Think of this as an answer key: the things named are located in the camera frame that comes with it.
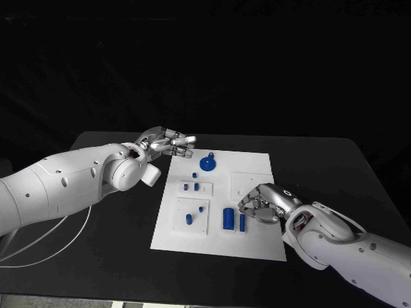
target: robotic hand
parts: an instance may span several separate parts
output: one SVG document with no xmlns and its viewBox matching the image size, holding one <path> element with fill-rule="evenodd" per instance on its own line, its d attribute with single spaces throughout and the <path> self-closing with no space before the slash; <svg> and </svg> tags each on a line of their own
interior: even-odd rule
<svg viewBox="0 0 411 308">
<path fill-rule="evenodd" d="M 196 138 L 160 126 L 136 142 L 107 144 L 45 157 L 0 179 L 0 236 L 20 227 L 68 216 L 142 180 L 162 174 L 149 163 L 162 154 L 192 157 Z"/>
<path fill-rule="evenodd" d="M 346 281 L 380 300 L 395 307 L 411 307 L 410 247 L 370 234 L 354 220 L 319 202 L 305 205 L 274 184 L 260 184 L 238 206 L 240 212 L 261 223 L 286 220 L 283 240 L 313 268 L 323 270 L 332 266 Z"/>
</svg>

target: black table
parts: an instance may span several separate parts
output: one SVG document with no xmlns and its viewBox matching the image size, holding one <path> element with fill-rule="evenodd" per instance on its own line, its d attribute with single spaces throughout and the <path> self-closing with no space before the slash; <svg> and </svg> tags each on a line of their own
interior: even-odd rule
<svg viewBox="0 0 411 308">
<path fill-rule="evenodd" d="M 137 136 L 85 132 L 72 149 L 130 142 Z M 410 229 L 351 140 L 196 136 L 198 148 L 270 153 L 277 184 L 303 201 L 322 202 L 370 232 L 411 247 Z M 163 171 L 155 187 L 140 182 L 93 207 L 85 230 L 57 257 L 29 268 L 0 269 L 0 293 L 185 305 L 388 307 L 332 268 L 310 268 L 287 245 L 289 262 L 150 250 L 169 164 L 166 156 L 155 161 Z M 85 216 L 87 210 L 72 215 L 6 264 L 32 263 L 58 251 L 77 234 Z M 22 248 L 57 222 L 26 226 L 7 252 Z"/>
</svg>

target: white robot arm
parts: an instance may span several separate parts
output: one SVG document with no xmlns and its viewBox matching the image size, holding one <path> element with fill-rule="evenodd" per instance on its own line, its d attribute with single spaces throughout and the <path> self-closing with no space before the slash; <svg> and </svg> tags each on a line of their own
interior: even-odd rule
<svg viewBox="0 0 411 308">
<path fill-rule="evenodd" d="M 0 236 L 20 227 L 68 216 L 142 180 L 153 186 L 160 170 L 149 163 L 162 153 L 192 157 L 195 136 L 157 126 L 136 142 L 107 144 L 45 157 L 0 179 Z"/>
<path fill-rule="evenodd" d="M 283 240 L 313 268 L 323 270 L 332 266 L 346 281 L 380 300 L 395 307 L 411 307 L 410 247 L 368 233 L 319 202 L 303 205 L 274 184 L 258 185 L 238 206 L 240 212 L 261 223 L 274 224 L 286 219 Z"/>
</svg>

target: black curtain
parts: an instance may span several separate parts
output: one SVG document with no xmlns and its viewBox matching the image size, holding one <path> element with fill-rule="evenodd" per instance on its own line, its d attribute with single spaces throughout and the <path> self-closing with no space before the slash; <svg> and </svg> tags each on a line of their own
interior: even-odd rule
<svg viewBox="0 0 411 308">
<path fill-rule="evenodd" d="M 129 4 L 0 4 L 15 171 L 84 131 L 342 137 L 411 226 L 411 1 Z"/>
</svg>

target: cable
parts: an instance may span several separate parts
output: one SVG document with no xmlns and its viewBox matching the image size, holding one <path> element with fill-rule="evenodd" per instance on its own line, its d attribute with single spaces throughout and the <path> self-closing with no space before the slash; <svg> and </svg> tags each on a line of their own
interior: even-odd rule
<svg viewBox="0 0 411 308">
<path fill-rule="evenodd" d="M 6 257 L 3 257 L 0 259 L 2 261 L 6 261 L 10 257 L 16 256 L 16 254 L 19 254 L 20 252 L 23 252 L 33 244 L 36 244 L 45 237 L 46 235 L 59 227 L 59 225 L 62 224 L 62 222 L 65 221 L 65 219 L 68 218 L 68 216 L 64 217 L 64 219 L 58 222 L 58 225 L 22 249 L 19 249 L 16 252 L 13 252 L 12 254 L 9 254 Z"/>
<path fill-rule="evenodd" d="M 48 259 L 51 259 L 52 257 L 55 257 L 65 249 L 67 247 L 72 244 L 72 242 L 77 240 L 80 234 L 82 233 L 82 230 L 85 228 L 85 224 L 88 222 L 88 218 L 90 218 L 90 213 L 93 211 L 93 207 L 88 208 L 88 214 L 87 214 L 87 219 L 85 219 L 85 222 L 84 222 L 84 225 L 81 227 L 81 230 L 77 234 L 77 236 L 74 237 L 74 239 L 71 240 L 71 242 L 65 245 L 65 247 L 55 253 L 52 254 L 48 258 L 45 258 L 44 260 L 32 263 L 32 264 L 26 264 L 26 265 L 19 265 L 19 266 L 0 266 L 0 268 L 25 268 L 28 266 L 32 266 L 32 265 L 36 265 L 42 262 L 45 262 Z M 59 224 L 39 237 L 39 239 L 36 239 L 35 242 L 32 242 L 26 247 L 23 247 L 23 249 L 18 250 L 15 253 L 12 253 L 10 255 L 7 255 L 3 259 L 0 259 L 0 262 L 7 260 L 10 257 L 13 257 L 19 252 L 23 252 L 23 250 L 26 250 L 36 242 L 39 242 L 39 240 L 58 228 Z"/>
</svg>

